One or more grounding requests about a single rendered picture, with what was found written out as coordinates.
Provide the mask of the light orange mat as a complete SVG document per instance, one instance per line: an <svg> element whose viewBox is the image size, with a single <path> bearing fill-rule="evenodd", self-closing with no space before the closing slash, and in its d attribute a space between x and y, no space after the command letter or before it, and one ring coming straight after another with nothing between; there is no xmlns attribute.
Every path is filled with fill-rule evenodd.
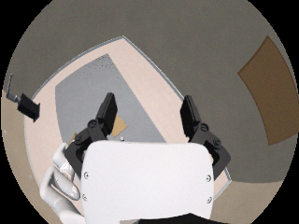
<svg viewBox="0 0 299 224"><path fill-rule="evenodd" d="M118 116L118 114L116 115L115 118L115 123L114 123L114 127L112 130L112 134L114 137L116 137L119 133L121 133L125 128L127 127L127 125L121 120L121 118Z"/></svg>

